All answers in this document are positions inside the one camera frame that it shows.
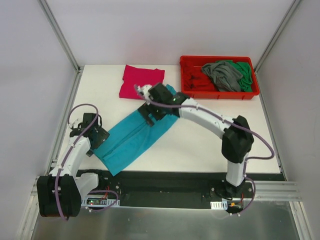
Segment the teal t shirt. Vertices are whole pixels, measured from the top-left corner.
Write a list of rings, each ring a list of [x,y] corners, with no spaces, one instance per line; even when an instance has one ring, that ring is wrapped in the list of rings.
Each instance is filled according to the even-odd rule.
[[[175,115],[166,115],[149,126],[135,110],[109,130],[109,137],[94,150],[94,155],[115,176],[156,143],[177,120]]]

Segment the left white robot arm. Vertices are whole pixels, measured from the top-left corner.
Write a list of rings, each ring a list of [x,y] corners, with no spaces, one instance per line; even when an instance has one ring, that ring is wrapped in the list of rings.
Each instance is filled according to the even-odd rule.
[[[84,113],[82,122],[71,128],[68,145],[56,166],[36,183],[42,217],[76,217],[90,191],[96,195],[105,191],[106,183],[96,173],[77,177],[77,172],[85,156],[92,156],[109,135],[102,127],[102,117],[95,113]]]

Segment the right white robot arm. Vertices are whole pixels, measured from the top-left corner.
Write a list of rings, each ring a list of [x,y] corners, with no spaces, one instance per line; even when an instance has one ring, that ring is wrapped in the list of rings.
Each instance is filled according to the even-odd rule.
[[[135,91],[145,103],[138,112],[153,127],[166,116],[176,116],[200,125],[222,141],[221,153],[227,160],[224,185],[215,188],[217,196],[231,200],[243,191],[245,183],[245,158],[252,149],[253,135],[246,118],[225,117],[200,105],[183,92],[171,93],[162,83],[135,86]]]

